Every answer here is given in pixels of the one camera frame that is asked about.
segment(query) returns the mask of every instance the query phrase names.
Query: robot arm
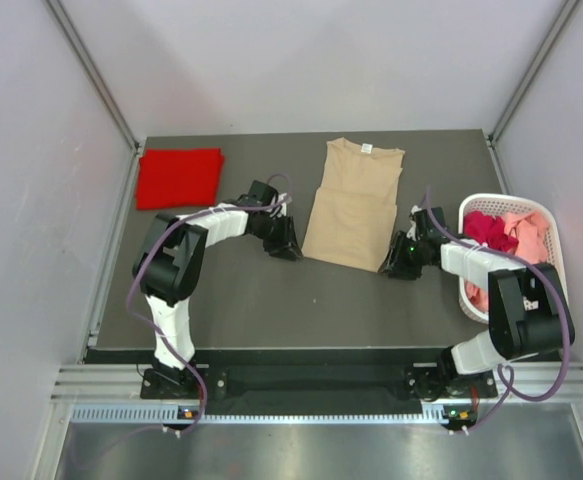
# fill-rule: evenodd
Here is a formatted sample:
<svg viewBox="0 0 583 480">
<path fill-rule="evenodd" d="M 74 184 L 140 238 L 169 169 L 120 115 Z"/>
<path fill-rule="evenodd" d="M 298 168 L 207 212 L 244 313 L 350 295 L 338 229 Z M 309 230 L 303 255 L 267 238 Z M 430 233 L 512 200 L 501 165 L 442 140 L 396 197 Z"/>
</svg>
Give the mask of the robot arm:
<svg viewBox="0 0 583 480">
<path fill-rule="evenodd" d="M 153 258 L 140 288 L 145 294 L 154 322 L 174 349 L 188 362 L 195 354 L 189 329 L 189 299 L 195 290 L 206 248 L 244 234 L 263 240 L 264 250 L 273 257 L 299 260 L 302 252 L 295 237 L 293 218 L 286 204 L 275 210 L 247 212 L 237 207 L 263 207 L 283 200 L 273 187 L 254 181 L 249 193 L 238 200 L 220 203 L 208 215 L 192 219 L 176 229 Z M 157 239 L 173 223 L 187 218 L 160 213 L 154 219 L 133 267 L 135 276 Z M 178 376 L 184 365 L 169 352 L 156 333 L 156 368 Z"/>
<path fill-rule="evenodd" d="M 432 211 L 444 225 L 442 210 L 434 208 Z M 394 235 L 380 273 L 415 280 L 421 275 L 423 266 L 435 265 L 486 289 L 489 294 L 489 329 L 442 351 L 438 374 L 444 383 L 451 384 L 459 377 L 486 372 L 502 363 L 562 347 L 557 305 L 529 269 L 514 260 L 481 251 L 474 240 L 463 240 L 474 248 L 450 243 L 424 210 L 414 208 L 412 222 L 414 227 L 408 234 L 398 232 Z M 565 306 L 573 343 L 575 331 L 558 274 L 547 263 L 536 267 L 556 288 Z"/>
</svg>

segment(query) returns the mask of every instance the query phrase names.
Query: wall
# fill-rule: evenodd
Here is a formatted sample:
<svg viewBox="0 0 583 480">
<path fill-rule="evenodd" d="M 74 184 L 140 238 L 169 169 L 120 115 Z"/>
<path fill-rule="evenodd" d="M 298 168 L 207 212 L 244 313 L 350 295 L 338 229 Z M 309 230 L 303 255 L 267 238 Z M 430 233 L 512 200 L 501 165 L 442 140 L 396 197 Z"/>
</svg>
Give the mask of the wall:
<svg viewBox="0 0 583 480">
<path fill-rule="evenodd" d="M 42 1 L 0 1 L 0 479 L 75 361 L 130 153 Z"/>
<path fill-rule="evenodd" d="M 490 131 L 561 0 L 64 0 L 138 136 Z"/>
<path fill-rule="evenodd" d="M 557 219 L 583 358 L 583 2 L 500 150 L 514 192 L 546 205 Z"/>
</svg>

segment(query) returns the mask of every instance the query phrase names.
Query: laundry basket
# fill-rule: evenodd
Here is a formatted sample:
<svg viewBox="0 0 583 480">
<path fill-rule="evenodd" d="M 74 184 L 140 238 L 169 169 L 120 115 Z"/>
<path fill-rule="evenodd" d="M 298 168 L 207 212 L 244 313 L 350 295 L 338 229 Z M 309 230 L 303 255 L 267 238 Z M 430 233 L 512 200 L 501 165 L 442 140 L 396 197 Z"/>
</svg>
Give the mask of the laundry basket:
<svg viewBox="0 0 583 480">
<path fill-rule="evenodd" d="M 549 222 L 549 230 L 544 237 L 544 245 L 549 252 L 548 262 L 552 264 L 558 272 L 560 282 L 562 283 L 562 291 L 564 298 L 568 301 L 567 296 L 567 282 L 564 275 L 564 263 L 562 261 L 562 250 L 560 249 L 560 238 L 558 236 L 558 227 L 551 212 L 544 208 L 539 203 L 532 200 L 527 200 L 520 197 L 512 197 L 510 195 L 498 195 L 494 193 L 477 193 L 467 197 L 460 205 L 460 215 L 458 220 L 458 231 L 462 232 L 464 216 L 468 213 L 479 211 L 485 215 L 501 216 L 507 212 L 513 213 L 529 213 L 539 211 L 542 216 Z M 472 320 L 481 323 L 489 323 L 488 313 L 483 313 L 473 306 L 467 297 L 464 288 L 464 279 L 460 278 L 460 308 Z"/>
</svg>

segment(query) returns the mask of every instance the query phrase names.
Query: metal post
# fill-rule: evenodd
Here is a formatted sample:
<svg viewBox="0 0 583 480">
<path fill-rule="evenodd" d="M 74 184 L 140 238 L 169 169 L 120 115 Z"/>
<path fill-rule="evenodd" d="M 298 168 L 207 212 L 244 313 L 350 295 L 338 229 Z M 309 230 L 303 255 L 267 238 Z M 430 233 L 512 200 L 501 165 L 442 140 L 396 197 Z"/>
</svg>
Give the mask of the metal post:
<svg viewBox="0 0 583 480">
<path fill-rule="evenodd" d="M 526 73 L 522 77 L 522 80 L 516 87 L 513 95 L 511 96 L 507 106 L 505 107 L 502 115 L 498 122 L 495 124 L 495 128 L 493 129 L 493 133 L 491 133 L 488 138 L 491 140 L 493 144 L 497 144 L 497 142 L 502 137 L 505 129 L 509 125 L 509 122 L 513 118 L 513 115 L 517 111 L 520 103 L 526 96 L 529 88 L 533 84 L 535 78 L 537 77 L 538 73 L 542 69 L 546 59 L 548 58 L 549 54 L 555 47 L 558 39 L 560 38 L 562 32 L 564 31 L 565 27 L 569 23 L 569 20 L 573 17 L 577 7 L 580 5 L 581 0 L 566 0 L 558 12 L 555 20 L 551 24 L 551 28 L 547 33 L 546 37 L 544 38 L 540 48 L 533 56 L 533 60 L 531 61 L 529 67 L 527 68 Z"/>
<path fill-rule="evenodd" d="M 96 67 L 89 51 L 87 50 L 86 45 L 80 38 L 69 14 L 67 13 L 64 5 L 60 0 L 44 0 L 44 3 L 48 6 L 53 18 L 57 22 L 58 26 L 62 30 L 62 33 L 66 37 L 71 46 L 71 49 L 74 51 L 76 56 L 78 57 L 78 61 L 84 72 L 86 73 L 88 79 L 90 80 L 93 88 L 95 88 L 98 96 L 104 103 L 107 111 L 111 115 L 114 123 L 120 130 L 120 133 L 124 137 L 124 140 L 129 144 L 132 149 L 139 148 L 139 142 L 133 135 L 131 128 L 127 124 L 122 112 L 118 108 L 117 103 L 113 99 L 111 92 L 109 91 L 102 75 L 100 74 L 98 68 Z"/>
</svg>

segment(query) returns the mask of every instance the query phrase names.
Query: floor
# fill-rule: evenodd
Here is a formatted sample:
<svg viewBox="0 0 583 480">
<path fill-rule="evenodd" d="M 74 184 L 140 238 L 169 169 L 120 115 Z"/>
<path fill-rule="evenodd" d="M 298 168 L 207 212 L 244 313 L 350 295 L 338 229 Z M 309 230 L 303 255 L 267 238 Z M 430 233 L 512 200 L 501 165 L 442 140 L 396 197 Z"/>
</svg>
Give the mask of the floor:
<svg viewBox="0 0 583 480">
<path fill-rule="evenodd" d="M 302 245 L 322 179 L 325 142 L 341 136 L 406 151 L 398 228 L 408 228 L 409 210 L 427 185 L 452 226 L 465 197 L 500 191 L 479 130 L 164 137 L 149 138 L 147 148 L 220 147 L 226 162 L 218 200 L 245 193 L 254 179 L 285 172 L 293 179 L 290 214 Z M 284 189 L 282 183 L 275 186 Z M 124 307 L 131 266 L 154 216 L 129 207 L 98 348 L 155 345 L 152 332 Z M 149 313 L 141 296 L 134 304 Z M 311 259 L 290 263 L 268 257 L 254 237 L 229 240 L 205 253 L 190 313 L 193 340 L 205 348 L 447 346 L 484 329 L 460 310 L 455 277 L 436 268 L 426 269 L 416 282 L 403 282 Z"/>
<path fill-rule="evenodd" d="M 56 478 L 583 480 L 569 405 L 506 405 L 468 437 L 428 425 L 202 425 L 176 440 L 157 427 L 98 460 L 136 428 L 72 425 Z"/>
</svg>

